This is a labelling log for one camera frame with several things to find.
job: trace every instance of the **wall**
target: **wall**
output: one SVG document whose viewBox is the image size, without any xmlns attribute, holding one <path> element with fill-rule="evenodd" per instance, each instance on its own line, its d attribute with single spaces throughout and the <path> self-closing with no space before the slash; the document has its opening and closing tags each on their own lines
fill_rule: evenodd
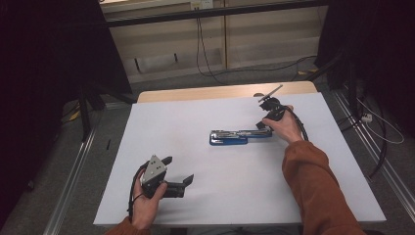
<svg viewBox="0 0 415 235">
<path fill-rule="evenodd" d="M 117 0 L 101 4 L 107 19 L 189 11 L 191 2 L 109 1 Z M 217 8 L 273 2 L 281 1 L 215 0 L 213 5 Z M 210 68 L 234 69 L 316 55 L 326 11 L 327 7 L 319 7 L 201 19 Z M 196 20 L 116 27 L 111 33 L 130 82 L 198 72 Z M 200 42 L 199 64 L 206 71 L 202 50 Z"/>
</svg>

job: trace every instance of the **blue stapler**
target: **blue stapler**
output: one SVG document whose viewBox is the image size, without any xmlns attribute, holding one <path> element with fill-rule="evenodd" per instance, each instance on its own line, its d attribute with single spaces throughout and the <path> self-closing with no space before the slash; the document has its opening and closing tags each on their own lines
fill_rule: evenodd
<svg viewBox="0 0 415 235">
<path fill-rule="evenodd" d="M 267 138 L 271 137 L 272 132 L 269 129 L 261 130 L 213 130 L 210 132 L 210 145 L 245 145 L 248 144 L 249 138 Z"/>
</svg>

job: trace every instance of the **rust-colored sweater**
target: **rust-colored sweater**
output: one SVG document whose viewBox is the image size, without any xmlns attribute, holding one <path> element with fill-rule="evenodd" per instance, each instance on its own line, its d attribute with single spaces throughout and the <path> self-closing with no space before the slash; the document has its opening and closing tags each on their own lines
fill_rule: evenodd
<svg viewBox="0 0 415 235">
<path fill-rule="evenodd" d="M 339 183 L 329 168 L 326 154 L 307 141 L 290 144 L 285 152 L 283 173 L 300 206 L 304 235 L 365 234 L 357 223 Z M 144 235 L 128 217 L 108 235 Z"/>
</svg>

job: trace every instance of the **wrist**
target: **wrist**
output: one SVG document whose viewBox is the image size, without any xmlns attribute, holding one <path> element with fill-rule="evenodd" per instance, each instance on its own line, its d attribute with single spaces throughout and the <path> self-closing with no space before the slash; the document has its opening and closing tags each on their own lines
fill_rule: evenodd
<svg viewBox="0 0 415 235">
<path fill-rule="evenodd" d="M 138 230 L 150 229 L 150 226 L 151 226 L 151 224 L 147 224 L 142 221 L 133 221 L 131 224 Z"/>
<path fill-rule="evenodd" d="M 292 144 L 292 143 L 300 141 L 300 140 L 303 140 L 300 135 L 294 135 L 294 136 L 291 136 L 290 138 L 287 138 L 287 142 L 289 144 Z"/>
</svg>

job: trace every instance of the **white table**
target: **white table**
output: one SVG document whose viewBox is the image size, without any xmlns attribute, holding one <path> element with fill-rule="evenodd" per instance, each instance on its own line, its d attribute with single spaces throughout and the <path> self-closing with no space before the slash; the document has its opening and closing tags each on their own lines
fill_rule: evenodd
<svg viewBox="0 0 415 235">
<path fill-rule="evenodd" d="M 279 95 L 301 118 L 310 141 L 330 166 L 358 221 L 384 221 L 346 141 L 319 93 Z M 213 129 L 255 129 L 266 115 L 258 98 L 138 103 L 133 106 L 94 224 L 112 226 L 127 215 L 131 177 L 152 154 L 173 156 L 166 180 L 195 174 L 183 199 L 161 200 L 155 225 L 244 226 L 300 223 L 299 208 L 281 170 L 287 144 L 273 136 L 243 146 L 213 147 Z"/>
</svg>

